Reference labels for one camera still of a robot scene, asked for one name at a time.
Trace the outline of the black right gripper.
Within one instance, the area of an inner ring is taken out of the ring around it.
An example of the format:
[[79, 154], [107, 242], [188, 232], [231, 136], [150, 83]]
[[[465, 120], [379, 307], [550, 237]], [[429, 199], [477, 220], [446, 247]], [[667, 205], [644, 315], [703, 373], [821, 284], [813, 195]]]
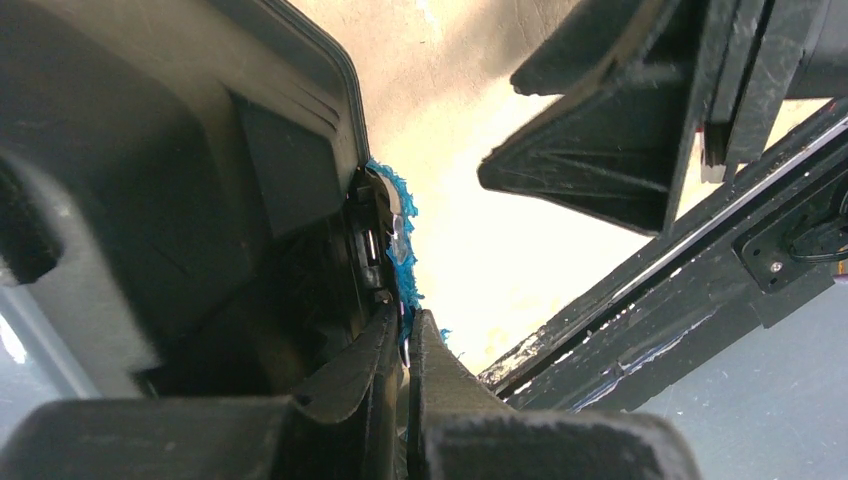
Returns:
[[[847, 95], [844, 1], [738, 1], [703, 125], [702, 180], [757, 161], [785, 100]], [[581, 1], [511, 75], [525, 96], [564, 94], [651, 26], [661, 1]]]

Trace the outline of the black plastic toolbox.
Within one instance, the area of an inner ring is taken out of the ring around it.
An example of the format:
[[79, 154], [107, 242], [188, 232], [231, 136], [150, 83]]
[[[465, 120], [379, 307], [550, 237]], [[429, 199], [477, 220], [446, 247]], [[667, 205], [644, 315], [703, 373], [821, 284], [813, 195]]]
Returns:
[[393, 291], [369, 157], [288, 1], [5, 1], [2, 314], [64, 396], [289, 393]]

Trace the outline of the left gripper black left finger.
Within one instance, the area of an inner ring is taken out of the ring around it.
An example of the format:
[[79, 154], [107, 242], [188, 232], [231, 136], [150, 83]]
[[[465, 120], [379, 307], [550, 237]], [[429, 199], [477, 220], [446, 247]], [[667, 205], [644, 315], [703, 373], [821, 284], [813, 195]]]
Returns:
[[56, 401], [1, 452], [5, 479], [391, 479], [398, 318], [277, 397]]

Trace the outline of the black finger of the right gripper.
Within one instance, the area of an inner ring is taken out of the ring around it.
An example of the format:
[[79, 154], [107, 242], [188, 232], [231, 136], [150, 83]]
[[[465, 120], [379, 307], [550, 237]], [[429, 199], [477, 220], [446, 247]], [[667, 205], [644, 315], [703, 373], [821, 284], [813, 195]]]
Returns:
[[567, 94], [482, 160], [479, 183], [660, 235], [691, 150], [691, 90], [689, 66], [637, 66]]

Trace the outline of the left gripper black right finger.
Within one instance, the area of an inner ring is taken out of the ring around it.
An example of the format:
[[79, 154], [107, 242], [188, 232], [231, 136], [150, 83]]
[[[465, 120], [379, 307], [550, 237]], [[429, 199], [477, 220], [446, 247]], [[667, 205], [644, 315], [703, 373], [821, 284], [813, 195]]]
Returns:
[[669, 422], [608, 411], [518, 411], [447, 348], [428, 310], [410, 339], [411, 479], [698, 479]]

